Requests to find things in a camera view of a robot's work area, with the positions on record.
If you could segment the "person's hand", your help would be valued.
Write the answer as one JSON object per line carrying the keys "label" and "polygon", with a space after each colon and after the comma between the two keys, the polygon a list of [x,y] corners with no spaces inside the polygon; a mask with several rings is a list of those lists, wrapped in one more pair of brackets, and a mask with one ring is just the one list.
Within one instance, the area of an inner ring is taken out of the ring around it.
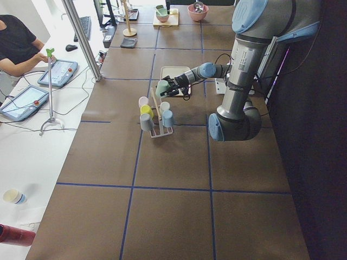
{"label": "person's hand", "polygon": [[45,63],[48,63],[48,60],[50,59],[52,62],[55,62],[56,61],[56,57],[53,55],[52,57],[48,57],[42,53],[37,53],[35,56],[34,56],[35,60],[37,62],[45,62]]}

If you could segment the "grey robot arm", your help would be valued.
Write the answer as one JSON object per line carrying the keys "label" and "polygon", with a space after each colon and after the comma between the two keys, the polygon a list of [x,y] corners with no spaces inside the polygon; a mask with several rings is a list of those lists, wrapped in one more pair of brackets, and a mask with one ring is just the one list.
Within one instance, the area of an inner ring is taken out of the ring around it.
{"label": "grey robot arm", "polygon": [[274,37],[279,42],[296,42],[313,36],[321,6],[321,1],[239,1],[232,19],[231,64],[207,62],[174,78],[167,76],[157,85],[157,97],[187,94],[196,82],[225,78],[222,104],[209,116],[210,136],[216,141],[254,138],[261,128],[261,116],[248,94],[265,49]]}

